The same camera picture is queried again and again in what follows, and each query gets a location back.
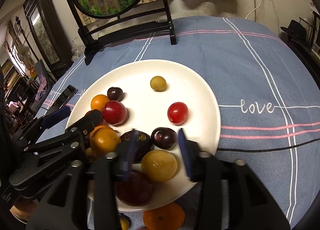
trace silver bolt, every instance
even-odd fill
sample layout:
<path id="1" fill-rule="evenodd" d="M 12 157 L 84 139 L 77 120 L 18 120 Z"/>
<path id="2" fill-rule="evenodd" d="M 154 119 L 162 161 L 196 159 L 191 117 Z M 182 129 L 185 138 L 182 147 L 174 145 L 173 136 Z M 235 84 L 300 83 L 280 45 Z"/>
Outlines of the silver bolt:
<path id="1" fill-rule="evenodd" d="M 81 166 L 81 164 L 82 164 L 82 161 L 79 161 L 79 160 L 75 160 L 71 162 L 72 167 L 79 167 Z"/>
<path id="2" fill-rule="evenodd" d="M 78 145 L 79 145 L 79 143 L 78 142 L 73 142 L 70 146 L 71 146 L 71 148 L 77 148 L 78 147 Z"/>
<path id="3" fill-rule="evenodd" d="M 107 158 L 107 159 L 113 159 L 113 158 L 116 158 L 116 157 L 117 157 L 117 154 L 115 152 L 106 153 L 106 155 L 105 155 L 105 158 Z"/>
<path id="4" fill-rule="evenodd" d="M 210 153 L 208 153 L 208 152 L 199 152 L 199 156 L 201 158 L 209 158 L 210 157 Z"/>
<path id="5" fill-rule="evenodd" d="M 237 159 L 237 160 L 235 160 L 235 164 L 238 166 L 243 166 L 243 165 L 245 165 L 245 160 Z"/>

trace dark wooden mirror frame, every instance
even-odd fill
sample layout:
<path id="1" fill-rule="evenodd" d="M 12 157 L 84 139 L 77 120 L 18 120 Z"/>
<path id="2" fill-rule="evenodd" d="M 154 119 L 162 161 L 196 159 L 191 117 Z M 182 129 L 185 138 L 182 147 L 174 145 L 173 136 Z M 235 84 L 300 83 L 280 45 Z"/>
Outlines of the dark wooden mirror frame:
<path id="1" fill-rule="evenodd" d="M 101 17 L 101 16 L 93 15 L 93 14 L 89 15 L 88 13 L 85 13 L 86 11 L 83 11 L 84 9 L 82 9 L 81 6 L 78 5 L 77 8 L 79 8 L 79 10 L 81 12 L 83 12 L 84 14 L 86 14 L 88 16 L 94 17 L 96 19 L 109 19 L 112 17 L 117 17 L 117 20 L 109 22 L 109 23 L 102 25 L 102 26 L 100 26 L 94 30 L 91 30 L 91 31 L 89 31 L 87 26 L 83 25 L 83 23 L 79 17 L 79 14 L 78 14 L 76 7 L 75 7 L 75 5 L 79 4 L 77 2 L 77 0 L 75 0 L 75 1 L 67 0 L 67 2 L 68 2 L 68 5 L 71 9 L 71 12 L 77 22 L 77 25 L 79 26 L 79 30 L 78 30 L 79 36 L 81 37 L 81 39 L 85 45 L 84 55 L 85 55 L 86 65 L 89 65 L 91 63 L 91 61 L 92 61 L 93 57 L 96 55 L 96 53 L 98 51 L 100 51 L 101 49 L 103 49 L 103 47 L 105 45 L 110 44 L 110 43 L 114 43 L 117 41 L 121 41 L 124 39 L 132 38 L 134 36 L 145 35 L 145 34 L 155 33 L 158 31 L 167 30 L 167 31 L 169 31 L 171 44 L 172 45 L 177 44 L 168 0 L 163 0 L 163 3 L 164 3 L 163 8 L 153 9 L 153 10 L 133 14 L 133 15 L 126 16 L 126 17 L 121 17 L 121 15 L 124 12 L 123 13 L 119 12 L 119 13 L 116 13 L 112 16 L 106 16 L 106 17 Z M 130 8 L 127 11 L 134 8 L 138 3 L 139 3 L 139 0 L 135 0 L 135 2 L 130 6 Z M 111 26 L 119 24 L 121 22 L 125 22 L 127 20 L 131 20 L 131 19 L 135 19 L 138 17 L 147 16 L 147 15 L 152 15 L 152 14 L 156 14 L 156 13 L 161 13 L 161 12 L 166 13 L 166 16 L 167 16 L 166 21 L 163 21 L 163 22 L 151 21 L 148 23 L 143 23 L 143 24 L 134 25 L 134 26 L 120 29 L 118 31 L 101 36 L 97 40 L 94 40 L 92 38 L 92 35 L 94 33 L 99 32 L 105 28 L 111 27 Z"/>
<path id="2" fill-rule="evenodd" d="M 56 63 L 50 63 L 32 25 L 31 16 L 36 8 L 38 8 L 44 29 L 48 34 L 52 47 L 59 57 L 59 61 Z M 68 40 L 56 15 L 52 0 L 25 0 L 23 9 L 30 27 L 31 34 L 41 55 L 43 56 L 46 64 L 55 78 L 59 79 L 72 65 L 72 52 L 71 46 L 68 44 Z"/>

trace table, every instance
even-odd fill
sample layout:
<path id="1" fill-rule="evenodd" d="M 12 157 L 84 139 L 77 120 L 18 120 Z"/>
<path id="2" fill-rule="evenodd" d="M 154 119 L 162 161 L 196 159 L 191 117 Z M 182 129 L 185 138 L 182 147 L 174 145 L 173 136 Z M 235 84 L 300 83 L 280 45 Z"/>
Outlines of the table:
<path id="1" fill-rule="evenodd" d="M 177 45 L 168 36 L 150 34 L 108 46 L 86 66 L 80 57 L 52 88 L 48 107 L 69 84 L 81 94 L 98 78 L 121 65 L 145 59 L 166 59 L 186 65 L 212 88 L 221 113 L 217 151 L 221 160 L 241 158 L 273 195 L 291 227 L 302 218 L 320 190 L 319 142 L 272 152 L 320 138 L 320 91 L 299 58 L 263 25 L 243 19 L 185 17 L 174 20 Z M 37 116 L 46 113 L 41 109 Z M 40 141 L 62 134 L 67 119 L 47 130 Z M 177 200 L 186 212 L 181 229 L 193 229 L 199 184 Z M 88 226 L 93 229 L 92 210 Z M 143 226 L 141 213 L 126 213 L 132 229 Z M 223 226 L 228 215 L 223 213 Z"/>

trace smartphone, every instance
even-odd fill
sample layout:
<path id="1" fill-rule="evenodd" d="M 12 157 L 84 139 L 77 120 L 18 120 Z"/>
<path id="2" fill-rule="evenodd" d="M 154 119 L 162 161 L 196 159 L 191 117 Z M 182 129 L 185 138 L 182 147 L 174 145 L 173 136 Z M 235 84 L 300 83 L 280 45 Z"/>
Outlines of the smartphone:
<path id="1" fill-rule="evenodd" d="M 53 112 L 59 110 L 60 108 L 64 107 L 68 101 L 78 92 L 78 90 L 69 85 L 55 100 L 52 106 L 48 109 L 46 115 L 50 115 Z"/>

